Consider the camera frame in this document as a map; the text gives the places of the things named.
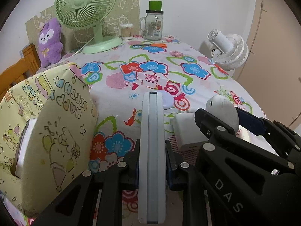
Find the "white charger adapter block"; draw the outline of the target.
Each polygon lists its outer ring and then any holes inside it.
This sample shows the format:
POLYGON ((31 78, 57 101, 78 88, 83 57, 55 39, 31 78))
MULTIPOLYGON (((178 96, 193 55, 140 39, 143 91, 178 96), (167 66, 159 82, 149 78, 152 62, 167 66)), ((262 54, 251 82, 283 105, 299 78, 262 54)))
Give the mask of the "white charger adapter block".
POLYGON ((178 113, 171 120, 178 150, 197 150, 208 138, 200 131, 194 120, 194 113, 178 113))

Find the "white power bank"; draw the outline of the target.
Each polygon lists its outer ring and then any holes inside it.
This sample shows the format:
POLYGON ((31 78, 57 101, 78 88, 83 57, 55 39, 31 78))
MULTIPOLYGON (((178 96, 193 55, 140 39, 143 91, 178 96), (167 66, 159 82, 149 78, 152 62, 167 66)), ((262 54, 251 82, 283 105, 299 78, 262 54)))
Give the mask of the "white power bank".
POLYGON ((166 218, 166 143, 163 96, 143 96, 139 152, 138 219, 144 224, 162 224, 166 218))

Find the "white earbuds case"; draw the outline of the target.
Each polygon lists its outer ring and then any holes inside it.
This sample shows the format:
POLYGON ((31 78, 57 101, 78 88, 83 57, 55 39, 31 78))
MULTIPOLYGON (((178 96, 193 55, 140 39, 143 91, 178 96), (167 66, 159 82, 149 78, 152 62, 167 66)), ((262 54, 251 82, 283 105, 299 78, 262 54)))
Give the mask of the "white earbuds case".
POLYGON ((239 130, 239 117, 234 105, 224 96, 216 95, 206 103, 206 111, 220 119, 233 128, 237 133, 239 130))

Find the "lilac oval pebble object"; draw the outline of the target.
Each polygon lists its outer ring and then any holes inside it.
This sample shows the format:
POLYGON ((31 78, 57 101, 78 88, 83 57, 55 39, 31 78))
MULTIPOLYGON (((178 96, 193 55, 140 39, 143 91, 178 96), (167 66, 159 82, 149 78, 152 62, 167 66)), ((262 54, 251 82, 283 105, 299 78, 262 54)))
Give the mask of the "lilac oval pebble object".
POLYGON ((164 110, 170 109, 174 106, 174 98, 173 96, 166 92, 161 91, 162 97, 163 97, 163 108, 164 110))

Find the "beige door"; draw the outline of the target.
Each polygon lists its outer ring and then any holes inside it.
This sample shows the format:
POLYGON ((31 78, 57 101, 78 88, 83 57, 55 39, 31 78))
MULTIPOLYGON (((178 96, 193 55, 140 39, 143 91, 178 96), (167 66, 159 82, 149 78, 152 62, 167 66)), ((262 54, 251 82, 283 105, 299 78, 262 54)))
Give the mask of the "beige door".
POLYGON ((300 24, 284 0, 256 0, 249 56, 234 78, 270 120, 300 125, 300 24))

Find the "yellow cartoon fabric storage box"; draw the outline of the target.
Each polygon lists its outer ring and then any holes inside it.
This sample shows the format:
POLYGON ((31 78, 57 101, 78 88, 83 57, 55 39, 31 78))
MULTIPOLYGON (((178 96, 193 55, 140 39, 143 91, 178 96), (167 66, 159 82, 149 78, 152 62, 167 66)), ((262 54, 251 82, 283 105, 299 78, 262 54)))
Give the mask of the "yellow cartoon fabric storage box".
POLYGON ((97 117, 75 63, 7 91, 1 100, 1 192, 21 213, 41 213, 88 168, 97 117))

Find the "floral tablecloth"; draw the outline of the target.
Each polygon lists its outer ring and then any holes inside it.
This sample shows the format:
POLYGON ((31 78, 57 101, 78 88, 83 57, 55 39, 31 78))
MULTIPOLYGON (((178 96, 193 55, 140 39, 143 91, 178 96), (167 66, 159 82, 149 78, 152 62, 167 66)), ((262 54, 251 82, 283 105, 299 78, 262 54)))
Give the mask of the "floral tablecloth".
MULTIPOLYGON (((80 53, 58 65, 75 63, 82 69, 97 109, 88 163, 94 172, 107 170, 133 150, 140 137, 146 92, 166 91, 174 98, 174 106, 164 110, 164 131, 175 151, 179 150, 171 120, 178 113, 194 113, 204 108, 215 95, 226 97, 235 107, 253 115, 265 115, 238 82, 188 44, 167 38, 161 42, 167 48, 142 46, 151 43, 157 42, 136 36, 112 50, 80 53)), ((1 199, 17 225, 34 221, 36 215, 21 213, 2 192, 1 199)))

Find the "white clip fan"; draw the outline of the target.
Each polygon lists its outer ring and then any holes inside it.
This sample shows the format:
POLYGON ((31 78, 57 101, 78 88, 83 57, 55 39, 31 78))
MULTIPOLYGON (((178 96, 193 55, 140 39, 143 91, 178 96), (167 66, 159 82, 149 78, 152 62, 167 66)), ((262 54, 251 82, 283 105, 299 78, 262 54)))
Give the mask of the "white clip fan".
POLYGON ((237 34, 224 35, 220 30, 213 29, 207 38, 214 49, 212 59, 223 70, 236 70, 249 56, 247 43, 237 34))

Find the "wooden chair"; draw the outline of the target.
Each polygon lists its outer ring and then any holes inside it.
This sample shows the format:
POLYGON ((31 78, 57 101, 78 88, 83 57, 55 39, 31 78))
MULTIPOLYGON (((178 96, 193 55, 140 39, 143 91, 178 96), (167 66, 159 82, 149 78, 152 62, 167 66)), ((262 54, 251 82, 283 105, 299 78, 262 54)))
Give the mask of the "wooden chair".
POLYGON ((34 75, 41 66, 41 62, 33 43, 22 50, 23 57, 1 73, 1 100, 6 92, 15 84, 34 75))

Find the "glass mason jar mug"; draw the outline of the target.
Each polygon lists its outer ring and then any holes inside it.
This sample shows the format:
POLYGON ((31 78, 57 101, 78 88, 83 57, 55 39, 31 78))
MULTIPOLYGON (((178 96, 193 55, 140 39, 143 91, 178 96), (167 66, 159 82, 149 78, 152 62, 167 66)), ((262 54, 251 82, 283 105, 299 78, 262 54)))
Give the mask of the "glass mason jar mug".
POLYGON ((146 16, 139 20, 140 31, 146 40, 159 41, 162 39, 163 11, 146 10, 146 16))

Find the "cotton swab container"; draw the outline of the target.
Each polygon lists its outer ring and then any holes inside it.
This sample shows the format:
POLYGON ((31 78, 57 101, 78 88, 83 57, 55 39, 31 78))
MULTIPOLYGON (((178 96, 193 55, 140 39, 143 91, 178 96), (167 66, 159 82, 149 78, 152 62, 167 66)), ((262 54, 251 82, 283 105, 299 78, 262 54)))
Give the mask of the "cotton swab container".
POLYGON ((124 23, 120 25, 120 35, 122 40, 131 40, 133 38, 133 23, 124 23))

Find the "green cup on jar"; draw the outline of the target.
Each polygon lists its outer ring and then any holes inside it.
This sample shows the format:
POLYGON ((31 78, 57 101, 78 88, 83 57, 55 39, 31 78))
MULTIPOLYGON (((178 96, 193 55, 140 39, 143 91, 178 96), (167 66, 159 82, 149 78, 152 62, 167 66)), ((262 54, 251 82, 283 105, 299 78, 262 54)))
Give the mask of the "green cup on jar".
POLYGON ((162 10, 162 1, 149 1, 148 9, 150 11, 161 11, 162 10))

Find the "green desk fan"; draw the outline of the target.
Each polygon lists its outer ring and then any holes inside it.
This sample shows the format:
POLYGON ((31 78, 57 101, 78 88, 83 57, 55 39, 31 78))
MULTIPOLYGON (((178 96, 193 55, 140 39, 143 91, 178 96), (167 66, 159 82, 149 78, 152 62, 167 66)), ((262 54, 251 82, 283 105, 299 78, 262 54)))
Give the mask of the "green desk fan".
POLYGON ((82 47, 83 54, 95 54, 121 45, 118 36, 103 36, 102 22, 116 0, 55 0, 58 21, 71 29, 93 28, 94 36, 82 47))

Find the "orange handled scissors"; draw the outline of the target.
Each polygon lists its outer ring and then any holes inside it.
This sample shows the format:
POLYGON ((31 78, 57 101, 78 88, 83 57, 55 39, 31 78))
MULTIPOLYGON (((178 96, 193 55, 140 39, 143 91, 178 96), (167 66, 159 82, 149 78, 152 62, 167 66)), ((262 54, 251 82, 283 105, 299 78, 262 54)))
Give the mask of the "orange handled scissors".
POLYGON ((151 43, 151 44, 142 44, 143 47, 159 47, 159 48, 167 48, 166 43, 151 43))

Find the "beige cartoon wall sheet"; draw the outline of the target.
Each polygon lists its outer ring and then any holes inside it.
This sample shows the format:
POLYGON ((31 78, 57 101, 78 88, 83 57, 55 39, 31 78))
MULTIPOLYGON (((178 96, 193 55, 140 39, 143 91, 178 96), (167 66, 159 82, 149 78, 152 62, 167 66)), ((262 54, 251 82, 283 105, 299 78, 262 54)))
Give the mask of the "beige cartoon wall sheet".
MULTIPOLYGON (((139 32, 140 19, 140 0, 116 0, 114 8, 102 22, 103 36, 120 36, 120 25, 132 23, 134 33, 139 32)), ((26 31, 29 43, 33 43, 38 48, 39 33, 44 24, 51 18, 56 17, 54 6, 50 6, 41 11, 26 22, 26 31)), ((63 53, 74 51, 81 48, 93 36, 93 28, 89 29, 70 29, 62 25, 61 42, 63 43, 63 53)))

